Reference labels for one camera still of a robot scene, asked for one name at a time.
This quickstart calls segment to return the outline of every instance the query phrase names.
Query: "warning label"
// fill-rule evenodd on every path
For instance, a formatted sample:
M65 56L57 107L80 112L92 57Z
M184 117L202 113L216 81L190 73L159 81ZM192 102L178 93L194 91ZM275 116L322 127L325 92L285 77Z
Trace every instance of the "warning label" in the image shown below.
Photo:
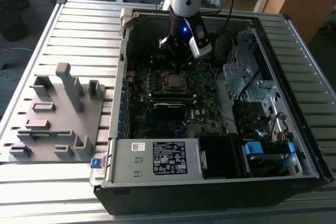
M184 142L154 142L153 172L155 175L187 174Z

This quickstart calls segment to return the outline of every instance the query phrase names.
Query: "metal work surface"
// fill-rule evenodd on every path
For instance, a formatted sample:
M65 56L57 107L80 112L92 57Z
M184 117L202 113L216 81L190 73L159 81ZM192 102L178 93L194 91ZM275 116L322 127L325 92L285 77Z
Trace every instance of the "metal work surface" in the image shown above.
M58 62L71 64L82 84L99 80L106 86L96 141L96 153L108 143L113 88L121 36L120 11L134 4L67 0L57 4L0 124L0 153L8 151L18 127L25 123L35 92L29 86L37 74L51 75ZM151 5L136 8L153 8ZM291 22L281 15L234 12L260 19L306 119L332 171L336 170L335 93L302 43ZM0 218L3 223L178 222L235 219L237 223L281 220L330 221L335 218L335 183L313 193L296 195L276 206L166 215L110 216L93 194L89 164L0 166Z

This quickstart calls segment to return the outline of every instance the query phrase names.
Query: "white label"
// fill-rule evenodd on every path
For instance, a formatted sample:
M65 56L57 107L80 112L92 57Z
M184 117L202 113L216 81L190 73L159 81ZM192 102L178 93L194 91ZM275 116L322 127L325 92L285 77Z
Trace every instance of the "white label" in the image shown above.
M132 143L132 151L133 152L144 152L145 143Z

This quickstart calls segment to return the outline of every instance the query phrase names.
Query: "motherboard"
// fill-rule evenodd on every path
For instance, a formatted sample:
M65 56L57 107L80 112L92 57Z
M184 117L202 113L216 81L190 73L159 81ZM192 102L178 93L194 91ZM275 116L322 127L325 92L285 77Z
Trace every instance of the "motherboard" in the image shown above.
M224 130L208 63L192 61L180 71L160 55L129 63L130 138L194 138Z

